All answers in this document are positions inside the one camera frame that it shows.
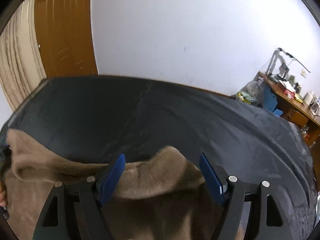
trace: beige striped curtain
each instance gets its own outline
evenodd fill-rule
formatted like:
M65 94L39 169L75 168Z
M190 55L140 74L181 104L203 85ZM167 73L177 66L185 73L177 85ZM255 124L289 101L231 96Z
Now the beige striped curtain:
M35 0L25 0L0 36L0 83L14 111L46 77L34 25Z

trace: wall outlet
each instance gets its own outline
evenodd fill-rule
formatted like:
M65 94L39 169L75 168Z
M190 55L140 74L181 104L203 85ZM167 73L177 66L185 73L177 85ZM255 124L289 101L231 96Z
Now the wall outlet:
M305 69L302 69L301 72L300 72L301 76L303 76L304 78L307 77L307 72Z

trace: white wall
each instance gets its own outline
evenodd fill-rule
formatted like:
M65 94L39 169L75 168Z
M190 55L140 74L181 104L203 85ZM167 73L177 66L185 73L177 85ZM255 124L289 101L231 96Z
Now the white wall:
M12 110L4 96L2 87L0 86L0 130L11 114Z
M91 0L91 22L100 74L231 95L281 47L311 71L290 66L302 94L320 95L320 27L300 0Z

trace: wooden desk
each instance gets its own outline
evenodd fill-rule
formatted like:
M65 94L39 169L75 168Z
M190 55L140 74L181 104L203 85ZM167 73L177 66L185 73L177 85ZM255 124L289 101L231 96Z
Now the wooden desk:
M287 113L290 110L294 109L308 118L308 125L310 127L308 134L310 138L307 142L307 145L310 146L320 135L320 117L314 116L314 114L310 110L310 107L304 102L299 103L294 98L288 98L287 95L279 88L278 83L273 82L264 73L258 72L258 75L262 77L264 81L270 86L273 92L277 95L278 99L281 98L282 102L285 102L286 109L281 117L286 118Z

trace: silver screw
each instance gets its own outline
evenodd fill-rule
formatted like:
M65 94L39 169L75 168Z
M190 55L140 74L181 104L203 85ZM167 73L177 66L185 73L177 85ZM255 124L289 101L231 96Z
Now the silver screw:
M87 177L87 182L94 182L96 178L94 176Z
M270 183L269 183L268 181L264 180L264 181L262 182L262 185L263 185L264 187L269 187L269 186L270 186Z
M231 175L231 176L229 176L229 180L231 182L237 182L238 178L236 176Z
M57 181L55 184L54 184L55 187L61 187L62 186L62 182L61 181Z

